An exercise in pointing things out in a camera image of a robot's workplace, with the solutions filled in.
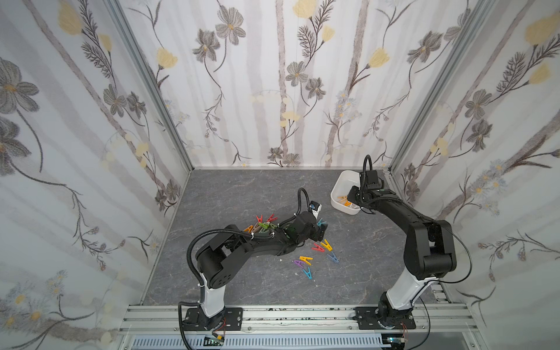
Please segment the white plastic storage box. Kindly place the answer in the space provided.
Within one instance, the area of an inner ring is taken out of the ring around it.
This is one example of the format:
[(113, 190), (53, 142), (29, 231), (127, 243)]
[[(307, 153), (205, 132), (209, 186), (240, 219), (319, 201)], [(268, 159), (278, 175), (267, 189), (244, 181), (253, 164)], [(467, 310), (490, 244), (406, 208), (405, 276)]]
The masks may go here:
[(352, 204), (350, 207), (345, 207), (344, 205), (338, 202), (339, 197), (341, 196), (347, 197), (350, 189), (355, 185), (356, 186), (359, 185), (359, 179), (360, 179), (359, 174), (351, 170), (345, 170), (340, 173), (330, 193), (330, 202), (334, 209), (351, 216), (354, 216), (360, 212), (364, 212), (366, 214), (372, 214), (371, 211), (368, 211), (367, 209), (363, 211), (360, 207), (354, 204)]

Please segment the pink red clothespin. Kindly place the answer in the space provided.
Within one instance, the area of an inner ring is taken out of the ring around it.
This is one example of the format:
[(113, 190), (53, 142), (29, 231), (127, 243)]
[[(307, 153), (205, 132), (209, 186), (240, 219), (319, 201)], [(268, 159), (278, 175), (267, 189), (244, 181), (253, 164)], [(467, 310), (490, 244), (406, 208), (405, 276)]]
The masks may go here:
[(314, 244), (312, 246), (312, 249), (315, 250), (315, 251), (318, 251), (318, 252), (325, 252), (325, 249), (323, 247), (317, 245), (317, 244)]

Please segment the yellow clothespin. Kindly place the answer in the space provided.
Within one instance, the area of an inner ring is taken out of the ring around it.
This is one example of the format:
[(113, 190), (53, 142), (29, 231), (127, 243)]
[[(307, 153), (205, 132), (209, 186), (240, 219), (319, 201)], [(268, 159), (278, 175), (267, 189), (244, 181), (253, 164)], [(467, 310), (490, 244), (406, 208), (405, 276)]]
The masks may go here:
[(333, 248), (332, 246), (329, 244), (329, 242), (327, 240), (323, 240), (320, 242), (321, 246), (324, 247), (327, 251), (332, 252)]
[(302, 262), (304, 262), (305, 264), (307, 264), (307, 265), (309, 265), (309, 266), (312, 266), (311, 261), (313, 260), (313, 258), (306, 257), (306, 256), (300, 256), (300, 257), (299, 257), (299, 260), (302, 261)]

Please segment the blue grey clothespin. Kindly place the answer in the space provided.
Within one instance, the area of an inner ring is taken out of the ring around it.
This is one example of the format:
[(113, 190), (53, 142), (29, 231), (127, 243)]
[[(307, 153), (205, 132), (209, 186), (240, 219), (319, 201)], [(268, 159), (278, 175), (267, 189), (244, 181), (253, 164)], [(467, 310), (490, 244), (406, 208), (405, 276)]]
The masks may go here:
[(335, 263), (340, 263), (340, 260), (336, 257), (334, 253), (328, 254), (328, 257)]

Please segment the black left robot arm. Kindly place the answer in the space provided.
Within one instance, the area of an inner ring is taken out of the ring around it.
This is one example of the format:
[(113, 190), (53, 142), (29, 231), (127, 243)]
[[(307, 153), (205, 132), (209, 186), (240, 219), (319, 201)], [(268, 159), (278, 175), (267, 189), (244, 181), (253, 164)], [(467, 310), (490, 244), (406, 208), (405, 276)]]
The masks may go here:
[(320, 242), (328, 224), (313, 211), (304, 211), (278, 225), (260, 223), (259, 226), (257, 233), (240, 230), (235, 225), (208, 230), (189, 244), (187, 263), (201, 290), (198, 310), (206, 318), (225, 313), (225, 286), (250, 258), (283, 256), (307, 240)]

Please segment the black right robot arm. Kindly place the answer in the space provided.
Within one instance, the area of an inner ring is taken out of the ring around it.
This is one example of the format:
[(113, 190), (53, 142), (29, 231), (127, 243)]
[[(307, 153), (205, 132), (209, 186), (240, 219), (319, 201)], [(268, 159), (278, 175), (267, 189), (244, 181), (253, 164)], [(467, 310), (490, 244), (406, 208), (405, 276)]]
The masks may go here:
[(348, 201), (388, 217), (405, 234), (405, 269), (380, 297), (376, 319), (385, 329), (402, 325), (412, 316), (416, 301), (427, 287), (456, 269), (455, 235), (446, 220), (419, 213), (390, 190), (362, 190), (353, 186)]

